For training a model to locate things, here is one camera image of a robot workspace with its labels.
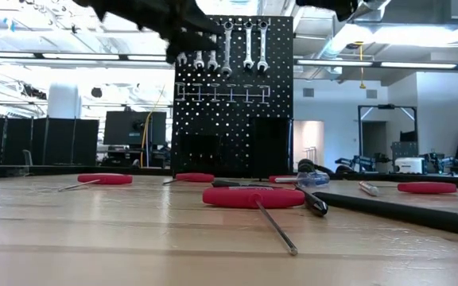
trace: white pillar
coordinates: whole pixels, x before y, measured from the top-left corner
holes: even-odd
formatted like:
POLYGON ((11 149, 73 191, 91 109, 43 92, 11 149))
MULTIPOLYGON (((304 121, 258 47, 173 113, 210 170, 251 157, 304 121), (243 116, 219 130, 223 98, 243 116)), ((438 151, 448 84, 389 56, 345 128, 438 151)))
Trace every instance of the white pillar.
POLYGON ((82 100, 75 83, 51 83, 47 103, 50 118, 80 118, 82 100))

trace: white wall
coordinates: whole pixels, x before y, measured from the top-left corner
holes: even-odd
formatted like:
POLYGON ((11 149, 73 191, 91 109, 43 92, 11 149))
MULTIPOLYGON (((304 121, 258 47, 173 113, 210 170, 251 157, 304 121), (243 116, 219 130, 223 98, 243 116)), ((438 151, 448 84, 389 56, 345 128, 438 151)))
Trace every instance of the white wall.
MULTIPOLYGON (((388 87, 388 101, 396 106, 417 106, 417 74, 413 73, 388 87)), ((414 130, 414 122, 402 110, 389 110, 390 119, 386 124, 386 145, 389 158, 392 157, 392 142, 400 141, 400 133, 414 130)))
POLYGON ((420 154, 454 156, 458 145, 458 73, 418 72, 420 154))
POLYGON ((293 123, 294 168, 297 162, 307 157, 306 148, 315 147, 314 163, 324 166, 324 123, 319 121, 298 121, 293 123))
MULTIPOLYGON (((330 80, 294 80, 294 120, 324 122, 324 166, 335 170, 335 160, 359 153, 358 105, 388 103, 387 87, 379 81, 366 81, 367 89, 378 91, 378 99, 367 99, 359 81, 338 84, 330 80), (303 88, 314 88, 314 98, 304 98, 303 88)), ((369 121, 387 121, 389 112, 374 110, 369 121)))

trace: red screwdriver handle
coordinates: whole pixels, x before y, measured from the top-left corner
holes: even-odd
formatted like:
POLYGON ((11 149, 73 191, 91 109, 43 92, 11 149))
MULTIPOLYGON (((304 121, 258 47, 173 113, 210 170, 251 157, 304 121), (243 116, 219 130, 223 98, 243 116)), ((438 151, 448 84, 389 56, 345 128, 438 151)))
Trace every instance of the red screwdriver handle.
POLYGON ((211 183, 215 179, 215 176, 211 174, 203 173, 181 173, 176 174, 176 180, 182 180, 185 182, 197 182, 197 183, 211 183))
POLYGON ((93 184, 131 184, 132 175, 111 173, 80 174, 77 176, 77 180, 81 183, 96 181, 93 184))
POLYGON ((455 184, 434 182, 400 183, 397 189, 414 194, 448 194, 457 192, 455 184))
POLYGON ((218 207, 256 209, 256 200, 265 208, 287 208, 302 205, 305 195, 302 191, 268 187, 210 187, 203 192, 203 202, 218 207))

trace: ceiling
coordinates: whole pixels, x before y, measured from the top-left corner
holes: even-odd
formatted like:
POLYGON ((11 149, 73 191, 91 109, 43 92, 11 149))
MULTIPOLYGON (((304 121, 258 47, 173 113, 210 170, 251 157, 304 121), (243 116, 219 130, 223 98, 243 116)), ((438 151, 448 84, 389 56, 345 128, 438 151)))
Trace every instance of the ceiling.
MULTIPOLYGON (((411 25, 412 22, 447 29, 458 27, 458 22, 442 21, 443 19, 433 12, 433 7, 438 5, 439 1, 392 0, 380 22, 364 22, 361 25, 370 27, 368 29, 373 31, 378 31, 383 25, 411 25)), ((296 38, 293 52, 295 56, 302 58, 320 56, 325 45, 345 27, 334 18, 332 11, 300 8, 294 5, 294 0, 197 0, 197 3, 206 14, 294 17, 296 38)), ((398 38, 398 42, 365 44, 362 47, 365 60, 458 61, 458 48, 404 45, 401 44, 401 37, 390 37, 393 33, 387 35, 387 41, 398 38)), ((420 35, 417 41, 430 36, 420 35)), ((91 9, 79 7, 71 0, 34 0, 34 4, 21 4, 18 0, 0 0, 0 51, 163 55, 165 47, 166 43, 156 33, 139 32, 133 23, 111 14, 100 23, 91 9), (9 27, 6 24, 8 21, 4 22, 5 19, 12 19, 14 27, 9 27), (73 25, 76 27, 76 33, 72 32, 73 25)), ((337 57, 359 60, 359 49, 345 48, 337 57)), ((336 79, 340 82, 361 77, 359 68, 343 68, 339 73, 321 69, 323 68, 300 68, 295 77, 309 79, 315 74, 314 79, 336 79)), ((397 70, 394 69, 368 68, 364 71, 364 78, 387 82, 394 78, 395 73, 397 70)), ((29 98, 21 95, 19 83, 28 83, 37 89, 47 91, 51 82, 70 79, 82 79, 80 92, 86 105, 98 104, 84 107, 83 114, 88 117, 103 118, 106 110, 121 109, 100 106, 103 104, 134 104, 140 105, 135 106, 135 109, 146 110, 157 100, 161 106, 170 105, 173 100, 174 70, 167 65, 157 68, 143 64, 100 66, 97 62, 79 65, 57 64, 50 61, 37 66, 8 60, 0 62, 0 100, 29 101, 29 98), (104 96, 101 99, 91 97, 93 87, 103 89, 104 96)), ((43 115, 35 106, 11 108, 25 116, 43 115)))

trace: doorway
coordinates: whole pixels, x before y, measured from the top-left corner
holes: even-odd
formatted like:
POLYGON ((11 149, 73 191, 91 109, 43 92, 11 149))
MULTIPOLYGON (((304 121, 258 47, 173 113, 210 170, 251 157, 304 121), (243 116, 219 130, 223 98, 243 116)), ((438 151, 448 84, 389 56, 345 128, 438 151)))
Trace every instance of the doorway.
POLYGON ((294 121, 293 123, 293 169, 298 162, 308 158, 314 164, 324 166, 324 122, 294 121))
MULTIPOLYGON (((363 154, 374 157, 376 153, 388 153, 386 146, 386 122, 362 122, 363 154)), ((388 164, 377 163, 377 172, 388 172, 388 164)))

